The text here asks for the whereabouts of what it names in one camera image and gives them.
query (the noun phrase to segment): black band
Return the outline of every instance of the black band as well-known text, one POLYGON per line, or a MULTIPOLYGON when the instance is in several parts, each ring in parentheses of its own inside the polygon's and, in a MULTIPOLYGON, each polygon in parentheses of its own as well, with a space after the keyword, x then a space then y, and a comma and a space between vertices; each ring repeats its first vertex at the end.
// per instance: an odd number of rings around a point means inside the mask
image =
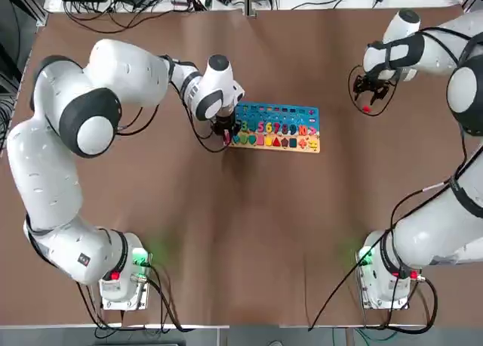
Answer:
POLYGON ((386 235, 384 235, 384 238, 382 238, 380 241, 380 258, 388 272, 390 272, 392 275, 398 274, 398 278, 403 280, 409 277, 411 269, 402 262, 394 246, 392 247, 392 251, 394 252, 394 256, 396 257, 396 259, 398 260, 400 267, 397 267, 394 263, 392 263, 391 258, 387 252, 387 237, 389 233, 390 232, 387 232, 386 235))
POLYGON ((125 235, 117 230, 112 230, 112 231, 116 232, 119 235, 119 238, 121 238, 122 250, 121 250, 121 257, 119 258, 118 263, 114 266, 113 269, 111 269, 103 276, 103 280, 106 280, 106 281, 111 280, 112 272, 121 273, 128 260, 128 241, 126 240, 125 235))
POLYGON ((79 95, 70 101, 60 115, 59 135, 62 142, 76 155, 91 159, 107 151, 115 137, 121 118, 121 103, 108 88, 98 88, 79 95), (90 118, 101 116, 109 120, 112 126, 112 138, 109 145, 100 153, 84 153, 78 146, 78 131, 90 118))
POLYGON ((219 100, 223 102, 223 92, 220 89, 203 97, 196 107, 196 118, 200 121, 207 120, 206 111, 213 105, 213 103, 216 103, 219 100))
POLYGON ((186 90, 186 88, 188 87, 188 84, 194 79, 194 78, 198 78, 199 76, 202 76, 200 72, 196 71, 196 72, 193 72, 191 74, 189 74, 184 80, 183 80, 183 84, 181 85, 181 88, 180 88, 180 97, 181 97, 181 100, 184 100, 184 92, 186 90))
POLYGON ((451 176, 449 185, 453 191, 454 197, 456 197, 456 200, 458 200, 465 210, 477 218, 483 218, 483 208, 468 196, 466 191, 458 184, 454 176, 451 176))
POLYGON ((44 236, 49 234, 52 230, 33 230, 32 225, 30 224, 30 215, 27 213, 25 214, 25 224, 27 226, 27 230, 29 233, 32 233, 33 235, 36 236, 44 236))

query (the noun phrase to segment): colorful number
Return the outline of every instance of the colorful number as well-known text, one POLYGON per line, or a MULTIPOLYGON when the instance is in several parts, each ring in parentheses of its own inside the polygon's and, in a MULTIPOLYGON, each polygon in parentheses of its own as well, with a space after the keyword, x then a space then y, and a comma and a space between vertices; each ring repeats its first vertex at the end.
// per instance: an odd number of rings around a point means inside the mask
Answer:
POLYGON ((306 125, 299 125, 299 135, 307 136, 307 126, 306 125))
POLYGON ((257 130, 257 123, 254 120, 251 120, 248 122, 248 129, 252 132, 255 132, 257 130))

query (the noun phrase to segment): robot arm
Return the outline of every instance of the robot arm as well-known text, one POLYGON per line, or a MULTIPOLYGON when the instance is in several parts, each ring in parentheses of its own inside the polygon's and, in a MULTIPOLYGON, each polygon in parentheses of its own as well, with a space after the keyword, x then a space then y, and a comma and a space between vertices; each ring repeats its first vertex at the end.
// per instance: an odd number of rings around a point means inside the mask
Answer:
POLYGON ((400 76, 401 80, 408 81, 418 70, 451 76, 447 89, 451 112, 467 132, 478 134, 483 130, 483 111, 478 108, 478 103, 483 103, 483 46, 478 41, 467 46, 469 41, 465 37, 477 39, 483 30, 483 11, 443 23, 438 27, 441 30, 418 31, 419 26, 420 19, 413 11, 399 11, 384 39, 368 46, 363 63, 366 76, 379 80, 400 76), (442 31, 445 29, 461 35, 442 31), (439 42, 459 63, 455 63, 439 42))
POLYGON ((35 75, 34 115, 8 135, 29 241, 77 282, 100 281, 101 295, 111 302, 132 298, 137 284, 131 276, 140 271, 134 259, 146 252, 135 235, 92 227, 79 216, 82 192, 72 153, 84 158, 104 153, 115 138, 122 107, 159 105, 169 83, 197 119, 216 117, 215 123, 234 119, 244 94, 220 55, 208 61, 202 75, 192 63, 104 39, 85 68, 66 57, 44 60, 35 75))
MULTIPOLYGON (((483 11, 464 14, 439 26, 442 29, 418 31, 419 25, 415 13, 400 11, 384 40, 368 46, 363 65, 366 77, 407 81, 414 77, 415 70, 450 76, 447 96, 454 118, 467 133, 481 135, 483 47, 479 42, 483 41, 483 11), (457 63, 440 43, 448 47, 457 63)), ((410 270, 430 264, 483 261, 481 152, 478 150, 465 169, 451 178, 445 190, 398 221, 393 235, 387 233, 374 248, 370 260, 359 270, 365 308, 401 308, 409 293, 410 270), (393 301, 395 274, 400 270, 393 301)), ((371 233, 359 256, 381 235, 371 233)))

